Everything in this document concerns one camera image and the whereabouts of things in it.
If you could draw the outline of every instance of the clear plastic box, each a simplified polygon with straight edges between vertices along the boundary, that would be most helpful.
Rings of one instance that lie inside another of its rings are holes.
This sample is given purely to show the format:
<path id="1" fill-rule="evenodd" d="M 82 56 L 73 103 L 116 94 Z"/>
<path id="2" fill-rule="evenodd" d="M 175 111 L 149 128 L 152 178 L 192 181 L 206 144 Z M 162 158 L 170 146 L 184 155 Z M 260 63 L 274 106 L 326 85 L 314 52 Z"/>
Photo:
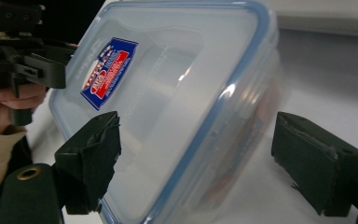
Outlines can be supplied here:
<path id="1" fill-rule="evenodd" d="M 212 218 L 263 131 L 277 33 L 257 2 L 102 8 L 49 106 L 65 139 L 99 114 L 120 116 L 105 223 Z"/>

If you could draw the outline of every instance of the transparent container lid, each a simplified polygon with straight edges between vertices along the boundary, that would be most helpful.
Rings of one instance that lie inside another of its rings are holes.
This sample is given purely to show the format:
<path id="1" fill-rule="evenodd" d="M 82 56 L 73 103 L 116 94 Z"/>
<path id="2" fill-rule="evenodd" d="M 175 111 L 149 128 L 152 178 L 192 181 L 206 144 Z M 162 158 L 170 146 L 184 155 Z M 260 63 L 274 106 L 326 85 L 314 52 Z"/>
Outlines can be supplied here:
<path id="1" fill-rule="evenodd" d="M 245 71 L 268 38 L 269 12 L 255 2 L 113 2 L 100 11 L 50 108 L 65 138 L 118 112 L 122 155 L 104 196 L 108 216 L 140 223 L 163 209 L 157 202 L 181 178 L 184 155 L 218 116 L 243 110 L 246 98 L 222 105 L 262 79 Z"/>

